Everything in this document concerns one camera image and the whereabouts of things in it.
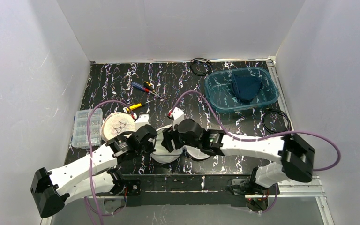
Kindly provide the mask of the white mesh bag blue trim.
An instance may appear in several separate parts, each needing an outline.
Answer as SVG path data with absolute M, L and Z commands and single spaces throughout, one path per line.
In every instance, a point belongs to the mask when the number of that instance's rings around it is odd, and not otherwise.
M 170 128 L 171 125 L 167 125 L 164 127 L 160 127 L 157 129 L 157 140 L 155 143 L 155 151 L 150 154 L 150 156 L 161 164 L 168 164 L 176 159 L 178 159 L 182 153 L 186 152 L 193 160 L 195 161 L 203 161 L 210 158 L 209 155 L 202 153 L 199 149 L 191 147 L 191 146 L 183 146 L 179 149 L 174 149 L 172 152 L 169 152 L 161 142 L 164 139 L 163 132 L 165 129 Z

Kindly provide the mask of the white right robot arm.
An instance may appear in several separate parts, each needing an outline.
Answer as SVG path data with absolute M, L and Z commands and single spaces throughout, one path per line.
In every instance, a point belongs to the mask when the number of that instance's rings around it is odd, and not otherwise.
M 161 129 L 157 152 L 165 157 L 186 149 L 189 156 L 246 156 L 269 160 L 256 167 L 249 178 L 228 187 L 234 195 L 264 194 L 284 180 L 309 183 L 313 177 L 314 148 L 297 134 L 278 135 L 264 140 L 205 129 L 192 119 Z

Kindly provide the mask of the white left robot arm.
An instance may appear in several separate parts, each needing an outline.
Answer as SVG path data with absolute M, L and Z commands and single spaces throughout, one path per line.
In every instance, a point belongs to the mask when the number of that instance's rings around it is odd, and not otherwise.
M 40 217 L 50 217 L 70 202 L 93 194 L 130 192 L 133 183 L 126 181 L 115 166 L 154 152 L 157 135 L 151 125 L 143 125 L 135 132 L 117 135 L 91 155 L 68 165 L 50 171 L 44 167 L 37 170 L 30 192 Z

